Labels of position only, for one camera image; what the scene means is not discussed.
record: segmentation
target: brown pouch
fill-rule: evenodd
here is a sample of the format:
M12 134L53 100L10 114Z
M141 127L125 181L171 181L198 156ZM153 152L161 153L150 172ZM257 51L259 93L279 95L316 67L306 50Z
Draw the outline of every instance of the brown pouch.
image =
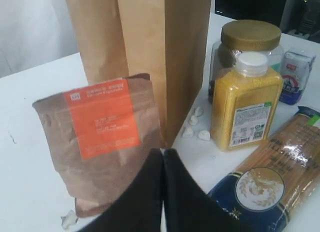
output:
M211 0L66 0L90 84L149 73L174 142L203 82Z
M159 112L147 74L59 93L33 107L55 170L89 211L112 204L149 150L160 146Z

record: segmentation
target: white countertop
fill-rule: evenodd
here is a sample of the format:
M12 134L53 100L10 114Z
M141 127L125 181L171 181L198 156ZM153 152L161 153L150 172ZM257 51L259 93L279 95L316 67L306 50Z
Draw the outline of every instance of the white countertop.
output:
M200 117L196 131L210 128L211 106L207 94L211 47L220 38L221 27L229 21L231 19L211 14L204 83L193 105L193 109L202 106L205 113ZM317 54L309 83L298 105L320 108L320 100L313 98L313 95L320 95L320 45L285 34L281 44L286 50L294 46ZM86 85L79 54L0 79L1 231L63 232L60 216L74 209L74 199L69 196L53 167L47 140L32 103ZM296 111L296 105L279 103L270 133ZM206 193L255 149L221 152L213 141L200 141L196 136L182 139L181 133L173 147ZM286 231L316 231L319 207L318 189L292 219ZM76 231L91 220L80 219L69 231Z

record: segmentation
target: plastic container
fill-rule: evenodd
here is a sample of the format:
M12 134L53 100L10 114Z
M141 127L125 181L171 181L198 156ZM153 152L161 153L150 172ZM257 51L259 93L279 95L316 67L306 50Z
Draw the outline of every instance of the plastic container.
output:
M283 86L281 75L258 52L239 55L215 82L211 137L223 150L259 144L268 136Z
M294 105L302 97L315 62L314 53L292 48L284 54L280 74L284 79L280 101Z
M208 99L212 102L218 71L231 68L237 57L244 52L260 52L267 56L268 65L277 72L284 50L279 44L281 30L270 23L257 20L238 20L225 24L221 31L221 41L212 47Z

